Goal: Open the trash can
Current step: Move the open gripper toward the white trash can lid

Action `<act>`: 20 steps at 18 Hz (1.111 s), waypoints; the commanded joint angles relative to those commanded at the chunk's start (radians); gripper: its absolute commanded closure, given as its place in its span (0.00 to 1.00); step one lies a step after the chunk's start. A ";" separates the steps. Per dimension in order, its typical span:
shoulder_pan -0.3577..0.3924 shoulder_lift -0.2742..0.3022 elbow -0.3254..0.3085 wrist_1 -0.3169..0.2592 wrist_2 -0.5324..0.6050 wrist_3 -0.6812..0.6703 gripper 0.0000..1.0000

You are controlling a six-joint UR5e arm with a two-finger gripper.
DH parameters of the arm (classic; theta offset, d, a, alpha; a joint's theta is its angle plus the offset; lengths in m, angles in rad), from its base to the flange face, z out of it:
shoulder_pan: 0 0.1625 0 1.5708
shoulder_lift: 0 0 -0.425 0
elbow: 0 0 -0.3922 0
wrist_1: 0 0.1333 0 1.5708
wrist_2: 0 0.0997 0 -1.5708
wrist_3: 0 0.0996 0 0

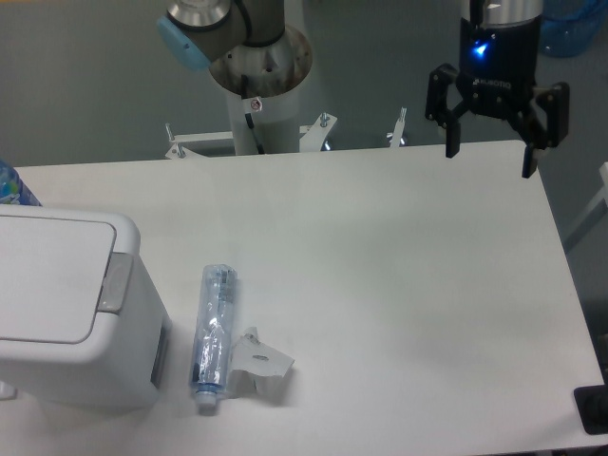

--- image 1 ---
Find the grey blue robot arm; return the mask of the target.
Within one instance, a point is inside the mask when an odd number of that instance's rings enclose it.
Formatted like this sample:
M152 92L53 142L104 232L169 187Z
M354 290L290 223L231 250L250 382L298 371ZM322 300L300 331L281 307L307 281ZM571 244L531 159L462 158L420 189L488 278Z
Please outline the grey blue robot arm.
M425 116L445 133L446 155L461 146L466 113L504 121L524 143L522 176L569 132L570 88L536 82L540 1L465 1L459 63L428 77ZM166 47L185 67L208 71L229 95L239 155L296 152L291 95L310 73L306 38L280 1L172 1L158 20Z

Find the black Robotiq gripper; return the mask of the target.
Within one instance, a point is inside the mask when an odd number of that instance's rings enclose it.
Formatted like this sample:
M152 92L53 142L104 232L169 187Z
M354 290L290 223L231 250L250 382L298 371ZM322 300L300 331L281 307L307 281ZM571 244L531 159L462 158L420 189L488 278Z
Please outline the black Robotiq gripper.
M570 85L535 86L541 1L463 1L459 71L441 64L428 76L425 117L446 133L446 157L461 147L460 118L470 111L507 119L524 142L522 177L569 133ZM447 105L449 88L462 100Z

